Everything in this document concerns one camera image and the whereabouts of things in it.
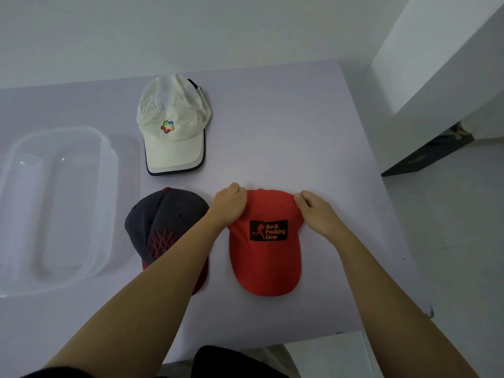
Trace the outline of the person's left hand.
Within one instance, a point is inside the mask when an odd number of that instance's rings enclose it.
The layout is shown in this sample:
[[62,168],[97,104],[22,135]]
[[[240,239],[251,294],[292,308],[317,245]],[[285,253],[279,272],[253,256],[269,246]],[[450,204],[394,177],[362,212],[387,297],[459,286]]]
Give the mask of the person's left hand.
[[217,192],[207,214],[220,229],[228,227],[244,212],[247,201],[230,201],[226,198],[226,189]]

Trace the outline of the person's right hand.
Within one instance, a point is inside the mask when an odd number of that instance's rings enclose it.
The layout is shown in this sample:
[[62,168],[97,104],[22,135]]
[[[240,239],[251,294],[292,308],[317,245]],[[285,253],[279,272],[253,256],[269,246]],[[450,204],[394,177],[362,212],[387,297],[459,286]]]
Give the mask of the person's right hand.
[[321,197],[319,197],[319,207],[301,211],[301,213],[308,227],[323,236],[333,246],[338,244],[340,237],[348,230],[332,206]]

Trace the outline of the red cap with black patch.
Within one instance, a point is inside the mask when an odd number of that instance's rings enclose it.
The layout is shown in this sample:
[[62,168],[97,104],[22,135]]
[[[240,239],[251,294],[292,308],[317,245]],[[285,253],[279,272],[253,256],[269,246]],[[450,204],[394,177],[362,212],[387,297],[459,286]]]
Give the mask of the red cap with black patch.
[[301,277],[298,232],[304,224],[292,194],[248,190],[242,215],[229,225],[229,255],[238,283],[256,296],[292,292]]

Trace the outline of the person's left forearm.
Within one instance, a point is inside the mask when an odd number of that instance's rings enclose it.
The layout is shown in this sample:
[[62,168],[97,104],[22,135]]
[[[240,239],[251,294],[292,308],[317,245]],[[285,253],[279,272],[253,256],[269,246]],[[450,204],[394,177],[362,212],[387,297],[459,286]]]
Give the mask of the person's left forearm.
[[100,308],[37,374],[154,378],[215,240],[234,219],[209,212]]

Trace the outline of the person's right forearm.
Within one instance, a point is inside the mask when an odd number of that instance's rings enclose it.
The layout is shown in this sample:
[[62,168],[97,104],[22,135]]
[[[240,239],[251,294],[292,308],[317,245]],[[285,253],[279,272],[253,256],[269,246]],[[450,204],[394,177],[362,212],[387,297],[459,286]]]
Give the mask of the person's right forearm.
[[352,231],[343,226],[329,239],[385,378],[479,378]]

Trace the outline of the dark grey and red cap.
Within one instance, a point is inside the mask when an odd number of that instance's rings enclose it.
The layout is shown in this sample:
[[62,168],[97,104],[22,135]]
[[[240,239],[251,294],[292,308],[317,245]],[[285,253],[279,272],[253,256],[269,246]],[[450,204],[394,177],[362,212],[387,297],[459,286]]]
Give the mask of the dark grey and red cap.
[[142,260],[143,270],[158,260],[209,209],[198,194],[164,188],[138,201],[127,215],[124,227]]

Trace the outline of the white cap with colourful logo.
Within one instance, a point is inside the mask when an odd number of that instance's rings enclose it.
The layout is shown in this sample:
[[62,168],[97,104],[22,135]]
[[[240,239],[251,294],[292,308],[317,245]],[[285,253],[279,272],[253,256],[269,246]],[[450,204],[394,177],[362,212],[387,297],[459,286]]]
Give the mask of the white cap with colourful logo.
[[180,74],[155,78],[142,92],[136,116],[151,176],[202,167],[212,113],[196,83]]

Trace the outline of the dark baseboard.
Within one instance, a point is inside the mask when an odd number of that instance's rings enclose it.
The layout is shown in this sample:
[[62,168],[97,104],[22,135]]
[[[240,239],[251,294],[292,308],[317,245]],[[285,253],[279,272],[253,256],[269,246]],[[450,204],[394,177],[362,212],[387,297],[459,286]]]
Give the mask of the dark baseboard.
[[470,133],[444,132],[381,173],[381,176],[389,177],[421,171],[474,140],[474,136]]

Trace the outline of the person's black clothing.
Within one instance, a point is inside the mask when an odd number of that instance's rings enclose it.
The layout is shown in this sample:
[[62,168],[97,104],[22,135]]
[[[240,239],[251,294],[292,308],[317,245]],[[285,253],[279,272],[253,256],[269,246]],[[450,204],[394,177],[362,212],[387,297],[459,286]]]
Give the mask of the person's black clothing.
[[[95,378],[71,367],[45,368],[21,378]],[[196,353],[188,378],[289,378],[288,375],[243,353],[206,345]]]

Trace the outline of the clear plastic storage box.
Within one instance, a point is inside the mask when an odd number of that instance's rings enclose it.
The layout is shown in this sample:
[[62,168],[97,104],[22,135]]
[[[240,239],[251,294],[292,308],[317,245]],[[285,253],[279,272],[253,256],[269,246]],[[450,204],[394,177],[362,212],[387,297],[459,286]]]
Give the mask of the clear plastic storage box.
[[26,134],[1,157],[0,297],[50,292],[123,267],[140,195],[140,143],[92,127]]

